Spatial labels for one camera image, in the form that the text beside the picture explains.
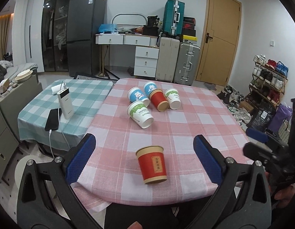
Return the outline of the left hand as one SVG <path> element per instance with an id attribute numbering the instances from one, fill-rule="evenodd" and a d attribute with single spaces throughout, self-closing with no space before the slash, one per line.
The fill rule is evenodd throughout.
<path id="1" fill-rule="evenodd" d="M 141 226 L 141 224 L 139 222 L 134 222 L 132 223 L 132 225 L 130 225 L 127 229 L 142 229 L 143 227 Z"/>

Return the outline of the right hand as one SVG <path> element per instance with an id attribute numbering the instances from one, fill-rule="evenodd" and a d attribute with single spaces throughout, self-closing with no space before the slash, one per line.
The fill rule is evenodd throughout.
<path id="1" fill-rule="evenodd" d="M 286 207 L 292 200 L 294 194 L 295 194 L 295 184 L 292 184 L 288 186 L 287 188 L 278 191 L 274 196 L 274 199 L 276 200 L 275 208 Z"/>

